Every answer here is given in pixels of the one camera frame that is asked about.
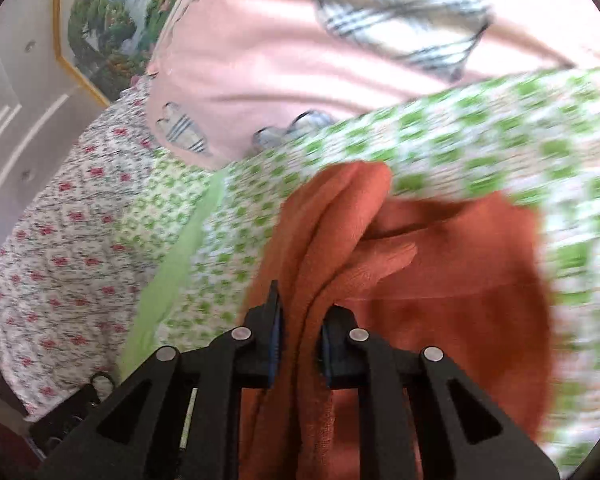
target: fabric fold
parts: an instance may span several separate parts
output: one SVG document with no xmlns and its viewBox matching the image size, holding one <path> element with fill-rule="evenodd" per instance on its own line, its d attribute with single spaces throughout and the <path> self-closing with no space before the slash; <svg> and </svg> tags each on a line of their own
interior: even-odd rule
<svg viewBox="0 0 600 480">
<path fill-rule="evenodd" d="M 551 359 L 534 213 L 499 194 L 390 198 L 391 178 L 380 162 L 337 164 L 282 206 L 246 306 L 278 280 L 285 345 L 273 388 L 243 393 L 241 478 L 357 477 L 357 400 L 330 392 L 315 364 L 335 303 L 394 346 L 441 346 L 535 435 Z"/>
</svg>

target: folded orange garment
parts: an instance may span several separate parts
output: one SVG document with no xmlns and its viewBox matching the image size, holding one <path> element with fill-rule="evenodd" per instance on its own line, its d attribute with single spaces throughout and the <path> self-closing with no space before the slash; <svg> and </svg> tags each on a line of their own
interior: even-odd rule
<svg viewBox="0 0 600 480">
<path fill-rule="evenodd" d="M 289 197 L 246 305 L 279 281 L 279 375 L 245 391 L 241 480 L 359 477 L 355 392 L 330 392 L 316 342 L 332 304 L 413 351 L 442 348 L 530 436 L 548 403 L 550 323 L 531 210 L 388 196 L 382 163 L 331 166 Z"/>
</svg>

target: screw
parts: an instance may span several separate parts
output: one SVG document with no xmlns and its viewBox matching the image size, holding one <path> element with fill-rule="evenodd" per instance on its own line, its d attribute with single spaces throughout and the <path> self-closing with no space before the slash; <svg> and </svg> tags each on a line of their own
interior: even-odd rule
<svg viewBox="0 0 600 480">
<path fill-rule="evenodd" d="M 171 361 L 176 357 L 176 349 L 173 346 L 163 346 L 162 348 L 158 348 L 155 357 L 158 361 Z"/>
<path fill-rule="evenodd" d="M 429 361 L 437 363 L 440 361 L 440 359 L 442 359 L 443 356 L 444 354 L 442 353 L 442 350 L 437 346 L 427 346 L 424 349 L 424 357 L 426 357 Z"/>
<path fill-rule="evenodd" d="M 369 332 L 364 328 L 354 328 L 349 332 L 349 337 L 353 339 L 353 341 L 366 341 L 369 339 Z"/>
<path fill-rule="evenodd" d="M 244 341 L 251 337 L 251 330 L 245 326 L 237 326 L 231 330 L 231 337 L 238 341 Z"/>
</svg>

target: green fabric border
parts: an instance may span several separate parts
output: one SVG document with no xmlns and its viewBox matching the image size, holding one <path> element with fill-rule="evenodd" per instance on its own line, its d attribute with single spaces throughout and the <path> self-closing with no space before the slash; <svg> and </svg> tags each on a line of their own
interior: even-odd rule
<svg viewBox="0 0 600 480">
<path fill-rule="evenodd" d="M 165 256 L 151 283 L 142 291 L 136 319 L 118 358 L 121 381 L 129 377 L 155 350 L 155 331 L 171 310 L 180 287 L 190 274 L 190 258 L 202 243 L 204 221 L 222 200 L 227 174 L 225 168 L 212 175 L 205 194 L 180 232 L 178 241 Z"/>
</svg>

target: waterfall picture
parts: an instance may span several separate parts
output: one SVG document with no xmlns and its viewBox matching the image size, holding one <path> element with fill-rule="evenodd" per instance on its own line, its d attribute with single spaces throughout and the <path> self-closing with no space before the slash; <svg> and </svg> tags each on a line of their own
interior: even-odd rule
<svg viewBox="0 0 600 480">
<path fill-rule="evenodd" d="M 142 75 L 176 0 L 54 0 L 56 47 L 101 101 Z"/>
</svg>

